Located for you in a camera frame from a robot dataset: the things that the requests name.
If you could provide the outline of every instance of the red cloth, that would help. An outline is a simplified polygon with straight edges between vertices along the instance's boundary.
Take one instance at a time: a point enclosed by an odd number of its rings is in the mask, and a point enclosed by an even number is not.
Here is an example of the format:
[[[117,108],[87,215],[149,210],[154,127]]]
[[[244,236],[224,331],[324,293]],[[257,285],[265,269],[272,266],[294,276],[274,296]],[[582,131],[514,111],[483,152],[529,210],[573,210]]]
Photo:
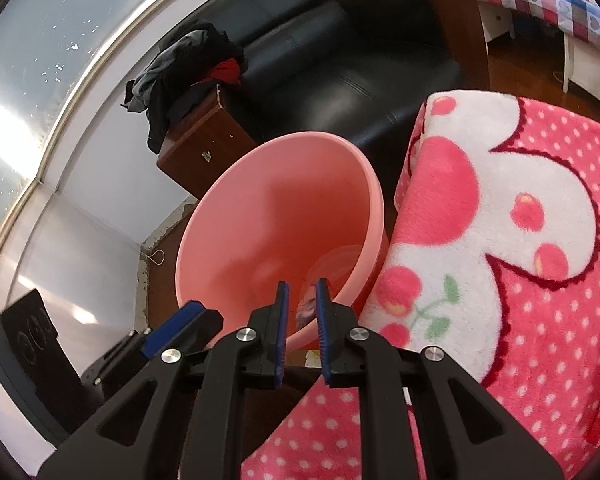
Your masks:
[[[233,57],[226,61],[221,61],[209,70],[209,72],[205,73],[200,81],[209,81],[210,79],[219,79],[229,85],[239,85],[240,65],[238,65],[238,62]]]

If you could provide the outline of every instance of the black cloth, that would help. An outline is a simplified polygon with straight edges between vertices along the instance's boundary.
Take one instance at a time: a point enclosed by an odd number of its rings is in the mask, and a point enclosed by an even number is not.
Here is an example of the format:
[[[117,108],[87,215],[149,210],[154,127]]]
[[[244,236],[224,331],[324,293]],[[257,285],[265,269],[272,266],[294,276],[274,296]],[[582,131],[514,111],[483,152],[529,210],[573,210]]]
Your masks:
[[[160,153],[164,137],[172,125],[169,111],[177,99],[221,61],[234,58],[239,64],[244,62],[242,47],[229,40],[227,34],[218,31],[211,23],[199,20],[191,23],[182,33],[186,35],[194,30],[205,30],[205,41],[179,50],[173,63],[157,76],[151,90],[146,112],[149,120],[147,145],[156,154]],[[162,45],[162,50],[169,48],[176,41],[178,40],[172,39]],[[125,102],[131,99],[133,84],[133,81],[126,84]]]

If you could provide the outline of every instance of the baseboard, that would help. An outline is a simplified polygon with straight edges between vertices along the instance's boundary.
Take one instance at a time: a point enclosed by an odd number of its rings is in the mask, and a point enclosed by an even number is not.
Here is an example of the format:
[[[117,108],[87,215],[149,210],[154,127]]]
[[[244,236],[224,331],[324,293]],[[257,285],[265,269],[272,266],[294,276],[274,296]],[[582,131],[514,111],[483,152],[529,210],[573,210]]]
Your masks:
[[[194,196],[190,196],[184,202],[182,202],[142,243],[140,247],[141,251],[144,254],[151,254],[160,240],[169,234],[171,230],[176,227],[176,225],[178,225],[186,215],[193,211],[198,202],[198,199]]]

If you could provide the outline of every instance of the fleece blanket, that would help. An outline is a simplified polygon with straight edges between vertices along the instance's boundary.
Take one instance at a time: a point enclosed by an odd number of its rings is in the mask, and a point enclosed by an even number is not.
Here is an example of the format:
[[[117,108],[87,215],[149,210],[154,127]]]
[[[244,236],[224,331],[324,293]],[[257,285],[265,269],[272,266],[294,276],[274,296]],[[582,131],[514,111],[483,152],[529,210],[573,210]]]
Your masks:
[[[600,441],[600,124],[491,92],[434,94],[395,205],[360,324],[444,348],[573,477]],[[320,380],[242,478],[354,480],[360,465],[357,391]]]

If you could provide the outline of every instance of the sofa armrest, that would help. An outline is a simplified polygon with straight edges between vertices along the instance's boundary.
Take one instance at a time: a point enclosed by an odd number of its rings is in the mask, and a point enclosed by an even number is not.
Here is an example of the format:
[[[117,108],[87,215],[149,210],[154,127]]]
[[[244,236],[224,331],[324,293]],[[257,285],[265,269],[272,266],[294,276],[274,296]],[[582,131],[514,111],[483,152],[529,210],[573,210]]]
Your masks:
[[[466,87],[489,90],[489,65],[477,0],[339,0],[366,36],[446,46]]]

